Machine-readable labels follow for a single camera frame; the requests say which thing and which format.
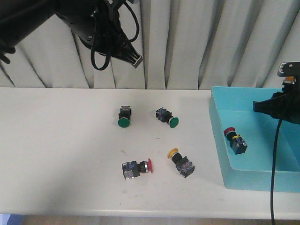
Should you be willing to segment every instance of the white table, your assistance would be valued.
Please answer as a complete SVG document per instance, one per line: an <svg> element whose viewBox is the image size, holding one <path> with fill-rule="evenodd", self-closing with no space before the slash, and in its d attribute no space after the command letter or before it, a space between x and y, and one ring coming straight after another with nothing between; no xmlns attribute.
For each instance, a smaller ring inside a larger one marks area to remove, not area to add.
<svg viewBox="0 0 300 225"><path fill-rule="evenodd" d="M224 187L209 100L209 90L0 88L0 213L270 218L269 192ZM162 106L176 128L156 119ZM186 179L172 148L195 164ZM122 163L148 158L154 173L124 180ZM277 219L300 219L300 194L274 201Z"/></svg>

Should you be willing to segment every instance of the curtain fold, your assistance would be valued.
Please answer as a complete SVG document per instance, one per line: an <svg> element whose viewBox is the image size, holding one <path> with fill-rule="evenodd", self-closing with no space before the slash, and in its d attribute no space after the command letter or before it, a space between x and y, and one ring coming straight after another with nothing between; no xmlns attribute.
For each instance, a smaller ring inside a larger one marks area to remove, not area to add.
<svg viewBox="0 0 300 225"><path fill-rule="evenodd" d="M140 30L142 30L140 4L130 5L139 21ZM122 6L119 9L121 27L129 39L135 35L135 22L129 10ZM140 32L136 41L131 43L138 53L143 56L143 32ZM145 89L144 63L138 68L130 64L112 58L112 72L118 89Z"/></svg>
<svg viewBox="0 0 300 225"><path fill-rule="evenodd" d="M299 11L299 4L300 1L263 2L232 86L263 86Z"/></svg>
<svg viewBox="0 0 300 225"><path fill-rule="evenodd" d="M214 0L172 1L165 65L167 89L198 89L199 69L212 27Z"/></svg>
<svg viewBox="0 0 300 225"><path fill-rule="evenodd" d="M90 50L53 16L26 37L11 64L0 63L1 87L211 89L281 87L282 61L300 60L300 1L140 0L130 4L140 34L138 68L112 59L95 70ZM135 34L125 6L121 26ZM97 65L104 57L96 54Z"/></svg>
<svg viewBox="0 0 300 225"><path fill-rule="evenodd" d="M170 2L141 0L145 84L148 89L165 89Z"/></svg>
<svg viewBox="0 0 300 225"><path fill-rule="evenodd" d="M261 0L224 3L200 89L231 85L261 3Z"/></svg>
<svg viewBox="0 0 300 225"><path fill-rule="evenodd" d="M280 87L283 81L282 77L277 76L278 67L282 62L290 62L300 60L300 13L292 25L292 28L287 36L285 43L269 72L264 87Z"/></svg>

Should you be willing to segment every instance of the floor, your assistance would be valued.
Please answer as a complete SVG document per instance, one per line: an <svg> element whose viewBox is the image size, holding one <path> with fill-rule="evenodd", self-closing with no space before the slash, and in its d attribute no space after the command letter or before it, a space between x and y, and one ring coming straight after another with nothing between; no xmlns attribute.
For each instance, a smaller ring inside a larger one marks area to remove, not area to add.
<svg viewBox="0 0 300 225"><path fill-rule="evenodd" d="M22 225L270 225L269 220L144 218L144 217L52 217L26 216ZM299 220L278 220L276 225L299 225Z"/></svg>

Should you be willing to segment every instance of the black cable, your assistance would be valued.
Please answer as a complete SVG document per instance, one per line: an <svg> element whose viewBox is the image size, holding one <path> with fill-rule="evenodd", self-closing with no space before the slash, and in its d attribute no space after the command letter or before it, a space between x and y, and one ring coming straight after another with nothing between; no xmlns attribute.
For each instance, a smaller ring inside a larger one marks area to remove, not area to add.
<svg viewBox="0 0 300 225"><path fill-rule="evenodd" d="M139 36L139 32L140 32L139 22L138 22L138 20L137 20L137 17L136 17L136 15L135 15L134 11L133 11L132 8L128 5L128 3L127 3L127 2L124 2L124 5L125 5L125 6L127 7L127 9L130 11L130 13L131 13L133 19L135 20L135 26L136 26L135 36L134 36L132 39L129 40L130 42L134 42L134 41L137 39L137 37Z"/></svg>
<svg viewBox="0 0 300 225"><path fill-rule="evenodd" d="M94 14L94 19L95 19L95 34L94 34L94 40L93 40L93 44L91 47L91 51L90 51L90 58L91 58L91 62L93 67L96 70L105 70L111 60L111 55L112 55L112 43L111 43L111 35L109 32L107 32L106 34L104 34L105 37L105 41L106 41L106 45L107 45L107 50L105 53L105 62L103 64L102 67L97 67L96 62L95 62L95 53L96 53L96 48L97 48L97 44L99 41L99 35L100 35L100 30L101 30L101 21L100 21L100 13L96 12Z"/></svg>
<svg viewBox="0 0 300 225"><path fill-rule="evenodd" d="M279 120L274 140L274 148L273 148L273 162L272 162L272 176L271 176L271 189L270 189L270 210L271 210L271 222L272 225L275 225L274 218L274 181L275 181L275 167L276 167L276 152L277 152L277 142L280 126L282 123L282 119Z"/></svg>

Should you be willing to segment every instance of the blue plastic tray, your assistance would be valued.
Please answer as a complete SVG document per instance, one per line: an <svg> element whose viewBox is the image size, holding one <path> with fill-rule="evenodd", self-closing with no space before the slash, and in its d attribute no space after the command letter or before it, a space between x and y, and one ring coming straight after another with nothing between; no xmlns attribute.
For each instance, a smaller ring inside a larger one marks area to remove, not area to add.
<svg viewBox="0 0 300 225"><path fill-rule="evenodd" d="M253 101L270 99L279 89L213 87L210 119L224 185L230 189L270 190L272 152L278 120L253 112ZM223 134L228 127L246 141L235 155ZM300 125L283 121L279 132L275 191L300 192Z"/></svg>

